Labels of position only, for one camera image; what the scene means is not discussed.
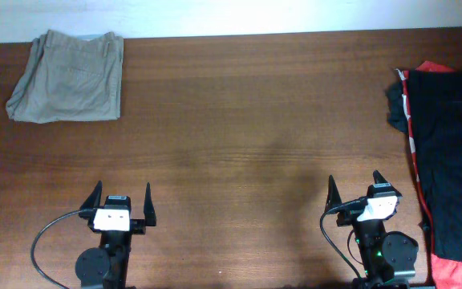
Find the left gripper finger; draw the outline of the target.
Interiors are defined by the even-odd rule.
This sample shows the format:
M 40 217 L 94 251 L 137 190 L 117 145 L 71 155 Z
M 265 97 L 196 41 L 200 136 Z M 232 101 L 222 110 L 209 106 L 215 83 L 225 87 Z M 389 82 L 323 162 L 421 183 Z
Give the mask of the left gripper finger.
M 102 196 L 102 189 L 103 189 L 102 181 L 98 181 L 97 184 L 95 185 L 95 188 L 92 190 L 92 192 L 89 194 L 87 199 L 83 202 L 83 204 L 79 208 L 81 210 L 88 210 L 88 209 L 99 207 L 101 196 Z
M 156 226 L 156 211 L 152 202 L 152 191 L 148 182 L 144 195 L 144 220 L 146 226 Z

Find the black shorts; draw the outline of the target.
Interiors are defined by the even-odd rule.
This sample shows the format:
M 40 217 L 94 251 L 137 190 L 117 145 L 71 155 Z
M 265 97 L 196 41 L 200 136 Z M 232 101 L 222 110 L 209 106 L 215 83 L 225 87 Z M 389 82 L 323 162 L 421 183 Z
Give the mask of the black shorts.
M 434 252 L 462 262 L 462 71 L 410 71 L 407 92 Z

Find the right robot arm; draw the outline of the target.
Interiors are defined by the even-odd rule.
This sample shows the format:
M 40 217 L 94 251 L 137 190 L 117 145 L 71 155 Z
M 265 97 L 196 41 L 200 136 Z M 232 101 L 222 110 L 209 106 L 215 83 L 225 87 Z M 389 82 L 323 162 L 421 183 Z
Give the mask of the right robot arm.
M 365 196 L 343 202 L 334 178 L 329 176 L 326 206 L 319 227 L 331 247 L 355 273 L 353 288 L 409 288 L 409 280 L 415 276 L 419 245 L 402 232 L 386 231 L 384 222 L 396 214 L 402 194 L 379 171 L 373 172 L 373 179 Z M 359 249 L 365 275 L 360 275 L 327 234 L 323 221 L 332 214 L 337 216 L 337 226 L 352 228 L 350 236 Z

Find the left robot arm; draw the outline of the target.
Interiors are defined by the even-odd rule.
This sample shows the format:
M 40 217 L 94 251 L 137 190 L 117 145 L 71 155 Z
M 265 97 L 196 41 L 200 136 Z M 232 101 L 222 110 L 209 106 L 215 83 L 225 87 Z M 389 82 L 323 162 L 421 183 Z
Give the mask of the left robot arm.
M 100 235 L 97 247 L 85 250 L 75 263 L 75 273 L 82 288 L 125 289 L 132 237 L 144 235 L 156 225 L 150 185 L 144 194 L 144 216 L 132 218 L 128 196 L 109 195 L 101 204 L 102 182 L 99 181 L 80 206 L 79 217 L 89 229 Z

